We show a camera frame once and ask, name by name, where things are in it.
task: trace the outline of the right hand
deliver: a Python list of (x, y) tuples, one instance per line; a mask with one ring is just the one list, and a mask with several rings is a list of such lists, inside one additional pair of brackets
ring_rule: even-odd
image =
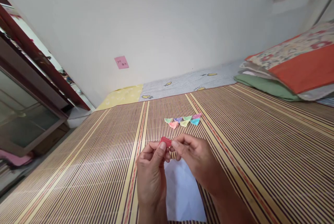
[(176, 151), (177, 161), (181, 158), (185, 160), (195, 179), (212, 196), (221, 191), (223, 182), (228, 182), (206, 140), (189, 134), (181, 134), (172, 140), (170, 151)]

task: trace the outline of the left hand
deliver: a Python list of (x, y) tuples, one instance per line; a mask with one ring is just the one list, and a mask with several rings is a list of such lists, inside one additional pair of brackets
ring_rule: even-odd
[(139, 208), (152, 208), (166, 202), (164, 161), (169, 162), (169, 148), (164, 142), (149, 142), (137, 159)]

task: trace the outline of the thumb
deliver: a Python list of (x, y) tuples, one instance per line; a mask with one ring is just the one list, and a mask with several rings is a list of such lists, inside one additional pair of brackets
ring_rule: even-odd
[(172, 141), (172, 146), (175, 149), (176, 153), (180, 155), (186, 162), (190, 161), (190, 152), (189, 149), (178, 141)]
[(157, 148), (157, 150), (155, 150), (153, 157), (151, 159), (151, 163), (153, 163), (156, 166), (160, 165), (160, 162), (162, 161), (162, 159), (165, 156), (165, 151), (166, 151), (166, 143), (165, 142), (161, 142)]

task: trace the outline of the folded paper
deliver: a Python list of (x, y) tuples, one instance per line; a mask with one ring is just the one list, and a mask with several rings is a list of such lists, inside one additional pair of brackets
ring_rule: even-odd
[(186, 120), (191, 120), (192, 116), (188, 116), (188, 117), (183, 117), (183, 120), (186, 121)]
[(182, 121), (182, 117), (180, 117), (180, 118), (174, 118), (174, 121), (177, 121), (180, 124), (180, 121)]
[(165, 122), (167, 122), (167, 123), (171, 123), (171, 122), (173, 122), (173, 118), (170, 118), (170, 119), (165, 118)]
[(170, 147), (172, 145), (172, 141), (166, 137), (161, 137), (160, 142), (165, 142), (167, 147)]
[(181, 121), (181, 122), (180, 122), (180, 125), (181, 125), (182, 127), (187, 127), (188, 124), (189, 124), (189, 122), (190, 122), (190, 120), (187, 120), (187, 121)]
[(202, 113), (195, 114), (192, 116), (193, 119), (199, 119), (201, 117)]
[(200, 120), (199, 118), (198, 119), (193, 119), (193, 120), (190, 121), (190, 123), (197, 126), (199, 124), (199, 120)]
[(166, 174), (166, 210), (169, 221), (188, 222), (196, 220), (206, 222), (206, 215), (195, 177), (187, 163), (181, 159), (165, 162)]
[(169, 126), (171, 127), (171, 128), (177, 128), (177, 126), (178, 126), (178, 121), (174, 121), (174, 122), (170, 122), (170, 123), (168, 123), (169, 124)]

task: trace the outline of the yellow origami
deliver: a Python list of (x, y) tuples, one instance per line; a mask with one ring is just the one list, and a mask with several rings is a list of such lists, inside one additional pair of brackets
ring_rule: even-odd
[(181, 125), (182, 127), (187, 127), (189, 122), (190, 122), (190, 120), (181, 121), (181, 122), (180, 122), (180, 125)]

